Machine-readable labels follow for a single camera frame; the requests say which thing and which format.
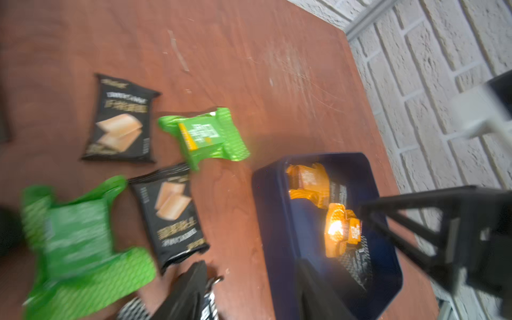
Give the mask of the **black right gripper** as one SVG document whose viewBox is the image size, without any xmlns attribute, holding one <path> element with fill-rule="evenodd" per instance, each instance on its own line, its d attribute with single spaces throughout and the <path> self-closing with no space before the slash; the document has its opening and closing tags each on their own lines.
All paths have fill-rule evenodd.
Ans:
<svg viewBox="0 0 512 320">
<path fill-rule="evenodd" d="M 434 208 L 441 212 L 434 231 L 400 212 Z M 363 203 L 364 223 L 380 232 L 434 282 L 447 292 L 458 290 L 459 271 L 466 284 L 498 298 L 511 296 L 511 192 L 477 186 L 454 187 Z M 385 224 L 391 218 L 433 245 L 429 256 L 394 233 Z"/>
</svg>

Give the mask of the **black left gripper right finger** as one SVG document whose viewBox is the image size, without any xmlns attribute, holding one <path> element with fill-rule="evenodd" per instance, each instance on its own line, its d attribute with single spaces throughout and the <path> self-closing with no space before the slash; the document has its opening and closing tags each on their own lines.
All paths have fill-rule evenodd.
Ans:
<svg viewBox="0 0 512 320">
<path fill-rule="evenodd" d="M 305 259 L 295 262 L 295 296 L 300 319 L 355 319 L 331 286 Z"/>
</svg>

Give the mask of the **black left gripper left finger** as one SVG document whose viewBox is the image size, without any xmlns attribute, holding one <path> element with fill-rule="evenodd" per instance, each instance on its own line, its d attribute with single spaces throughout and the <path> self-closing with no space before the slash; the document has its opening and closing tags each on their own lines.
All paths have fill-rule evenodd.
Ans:
<svg viewBox="0 0 512 320">
<path fill-rule="evenodd" d="M 199 261 L 179 276 L 167 299 L 151 320 L 201 319 L 207 285 L 207 266 Z"/>
</svg>

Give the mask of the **black silver cookie packet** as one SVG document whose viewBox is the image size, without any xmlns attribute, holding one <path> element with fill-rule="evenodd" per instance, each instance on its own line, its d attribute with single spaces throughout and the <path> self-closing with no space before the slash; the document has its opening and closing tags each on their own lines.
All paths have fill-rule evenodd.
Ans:
<svg viewBox="0 0 512 320">
<path fill-rule="evenodd" d="M 213 287 L 223 276 L 204 279 L 200 275 L 181 277 L 160 308 L 150 314 L 140 298 L 126 303 L 116 318 L 130 319 L 219 319 Z"/>
</svg>

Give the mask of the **dark blue storage box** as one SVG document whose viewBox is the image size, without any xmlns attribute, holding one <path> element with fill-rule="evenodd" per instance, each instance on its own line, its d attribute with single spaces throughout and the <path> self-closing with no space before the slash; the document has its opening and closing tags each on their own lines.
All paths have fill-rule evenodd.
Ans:
<svg viewBox="0 0 512 320">
<path fill-rule="evenodd" d="M 330 178 L 348 188 L 349 208 L 379 198 L 368 158 L 362 153 L 289 155 L 261 169 L 252 177 L 271 296 L 277 319 L 299 319 L 296 263 L 304 259 L 313 278 L 327 291 L 321 297 L 338 310 L 340 319 L 379 319 L 403 286 L 395 247 L 370 227 L 362 235 L 369 249 L 369 281 L 358 285 L 341 262 L 325 255 L 326 211 L 306 199 L 289 197 L 289 165 L 320 163 Z"/>
</svg>

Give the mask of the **orange packet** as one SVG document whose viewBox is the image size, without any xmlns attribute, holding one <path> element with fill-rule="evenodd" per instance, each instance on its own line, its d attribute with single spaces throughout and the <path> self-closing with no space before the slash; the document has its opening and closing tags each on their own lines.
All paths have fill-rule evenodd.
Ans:
<svg viewBox="0 0 512 320">
<path fill-rule="evenodd" d="M 330 183 L 323 165 L 289 165 L 286 174 L 290 199 L 307 199 L 320 209 L 328 208 Z"/>
<path fill-rule="evenodd" d="M 324 231 L 326 257 L 341 257 L 356 250 L 361 236 L 362 222 L 356 214 L 343 204 L 329 204 Z"/>
</svg>

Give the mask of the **black cracker packet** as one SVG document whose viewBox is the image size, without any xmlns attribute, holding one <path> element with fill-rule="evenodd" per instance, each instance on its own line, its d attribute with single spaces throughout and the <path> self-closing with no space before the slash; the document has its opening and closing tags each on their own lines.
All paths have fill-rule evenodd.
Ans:
<svg viewBox="0 0 512 320">
<path fill-rule="evenodd" d="M 210 245 L 204 237 L 190 187 L 190 167 L 180 163 L 134 177 L 137 199 L 161 273 Z"/>
<path fill-rule="evenodd" d="M 82 160 L 153 163 L 151 110 L 161 93 L 125 79 L 95 76 L 97 110 Z"/>
</svg>

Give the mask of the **green cookie packet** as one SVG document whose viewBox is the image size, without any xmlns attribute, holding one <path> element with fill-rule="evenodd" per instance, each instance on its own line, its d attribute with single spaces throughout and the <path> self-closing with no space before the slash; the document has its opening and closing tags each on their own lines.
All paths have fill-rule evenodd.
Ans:
<svg viewBox="0 0 512 320">
<path fill-rule="evenodd" d="M 206 159 L 238 162 L 250 156 L 226 107 L 195 117 L 163 116 L 158 119 L 158 125 L 179 141 L 181 153 L 194 171 Z"/>
<path fill-rule="evenodd" d="M 110 214 L 126 187 L 118 175 L 67 203 L 50 186 L 25 188 L 22 226 L 37 262 L 25 319 L 81 319 L 154 280 L 148 250 L 114 249 Z"/>
</svg>

